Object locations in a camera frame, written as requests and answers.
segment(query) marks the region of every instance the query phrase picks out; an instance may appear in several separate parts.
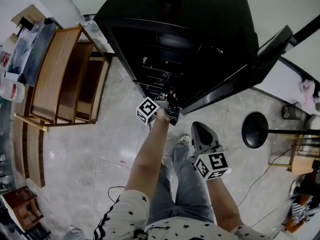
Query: black lamp base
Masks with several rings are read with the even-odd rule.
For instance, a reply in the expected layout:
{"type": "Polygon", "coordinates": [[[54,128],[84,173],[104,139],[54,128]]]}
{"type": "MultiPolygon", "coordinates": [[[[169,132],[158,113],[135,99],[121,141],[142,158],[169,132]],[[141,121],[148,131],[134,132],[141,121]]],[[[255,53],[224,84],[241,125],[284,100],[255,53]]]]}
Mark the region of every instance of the black lamp base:
{"type": "Polygon", "coordinates": [[[268,137],[269,125],[266,117],[260,112],[250,113],[242,125],[242,139],[244,144],[251,149],[260,148],[268,137]]]}

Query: person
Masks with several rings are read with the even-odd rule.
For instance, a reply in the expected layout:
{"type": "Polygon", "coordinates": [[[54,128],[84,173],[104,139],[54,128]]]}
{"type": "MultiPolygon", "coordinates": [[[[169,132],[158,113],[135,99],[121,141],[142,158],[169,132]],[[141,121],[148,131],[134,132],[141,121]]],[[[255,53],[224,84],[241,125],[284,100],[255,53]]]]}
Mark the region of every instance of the person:
{"type": "Polygon", "coordinates": [[[244,225],[223,181],[206,182],[188,160],[191,138],[180,138],[172,153],[178,178],[175,202],[169,171],[162,164],[170,119],[157,111],[124,189],[94,230],[95,240],[261,240],[266,235],[244,225]]]}

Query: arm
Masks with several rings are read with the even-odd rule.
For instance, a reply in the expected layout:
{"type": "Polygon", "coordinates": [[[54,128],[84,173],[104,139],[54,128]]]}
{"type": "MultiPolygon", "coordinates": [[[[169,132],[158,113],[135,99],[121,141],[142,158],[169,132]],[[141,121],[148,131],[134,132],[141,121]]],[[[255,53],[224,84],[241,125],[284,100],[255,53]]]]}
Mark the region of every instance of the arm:
{"type": "Polygon", "coordinates": [[[149,136],[138,152],[125,190],[138,190],[152,199],[159,177],[170,119],[163,109],[157,112],[149,136]]]}
{"type": "Polygon", "coordinates": [[[241,221],[238,207],[221,178],[206,182],[217,225],[231,232],[244,223],[241,221]]]}

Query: wooden shelf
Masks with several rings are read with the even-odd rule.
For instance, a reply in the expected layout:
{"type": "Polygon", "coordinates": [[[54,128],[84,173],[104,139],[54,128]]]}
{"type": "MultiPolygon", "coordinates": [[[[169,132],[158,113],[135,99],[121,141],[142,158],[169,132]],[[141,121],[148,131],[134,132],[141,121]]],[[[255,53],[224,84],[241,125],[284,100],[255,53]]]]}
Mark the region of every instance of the wooden shelf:
{"type": "Polygon", "coordinates": [[[88,60],[93,50],[91,42],[78,42],[72,50],[60,89],[58,117],[75,122],[76,108],[88,60]]]}
{"type": "MultiPolygon", "coordinates": [[[[22,103],[16,103],[15,113],[29,116],[31,99],[34,89],[26,85],[25,97],[22,103]]],[[[15,169],[25,179],[29,178],[28,155],[27,155],[28,124],[22,120],[14,120],[13,145],[15,169]]]]}
{"type": "Polygon", "coordinates": [[[48,123],[57,122],[62,79],[81,32],[81,27],[58,30],[37,76],[30,113],[48,123]]]}
{"type": "Polygon", "coordinates": [[[100,108],[101,97],[102,97],[102,93],[104,91],[105,82],[106,82],[107,74],[109,71],[109,65],[110,64],[107,61],[105,61],[103,64],[103,67],[102,67],[98,87],[96,89],[96,93],[95,93],[95,97],[94,97],[91,119],[90,119],[91,121],[97,121],[97,119],[98,119],[98,112],[99,112],[99,108],[100,108]]]}
{"type": "Polygon", "coordinates": [[[109,64],[91,57],[82,82],[76,117],[88,122],[96,121],[109,64]]]}
{"type": "Polygon", "coordinates": [[[27,129],[27,163],[29,178],[40,188],[45,184],[44,172],[44,132],[28,125],[27,129]]]}

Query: marble floor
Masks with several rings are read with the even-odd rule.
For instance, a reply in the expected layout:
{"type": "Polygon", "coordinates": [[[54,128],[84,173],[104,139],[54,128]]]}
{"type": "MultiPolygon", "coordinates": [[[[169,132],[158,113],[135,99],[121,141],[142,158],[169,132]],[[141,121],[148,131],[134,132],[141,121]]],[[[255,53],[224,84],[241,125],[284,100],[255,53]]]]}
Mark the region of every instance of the marble floor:
{"type": "MultiPolygon", "coordinates": [[[[83,229],[86,237],[92,239],[94,228],[113,204],[108,198],[108,189],[126,185],[135,156],[148,136],[149,129],[135,116],[136,107],[142,100],[120,61],[114,58],[98,122],[88,126],[52,128],[50,133],[44,134],[45,187],[40,189],[30,180],[26,184],[38,195],[44,214],[42,221],[54,239],[62,239],[70,224],[83,229]]],[[[231,173],[222,179],[239,205],[250,185],[267,169],[268,160],[289,146],[284,138],[270,134],[261,148],[249,149],[242,141],[242,123],[248,113],[260,111],[266,115],[270,127],[295,129],[299,122],[283,120],[282,106],[281,102],[248,89],[181,115],[177,125],[169,127],[165,153],[172,151],[181,134],[190,134],[194,121],[207,124],[217,133],[226,150],[231,173]]],[[[281,157],[283,162],[288,159],[288,156],[281,157]]],[[[16,177],[18,185],[25,183],[18,175],[16,177]]],[[[274,236],[288,212],[290,202],[284,201],[294,179],[295,176],[285,168],[271,167],[253,185],[239,207],[243,222],[274,236]],[[257,223],[274,209],[277,210],[257,223]]],[[[173,195],[177,184],[177,177],[173,177],[173,195]]],[[[121,191],[122,188],[111,189],[111,198],[115,200],[121,191]]]]}

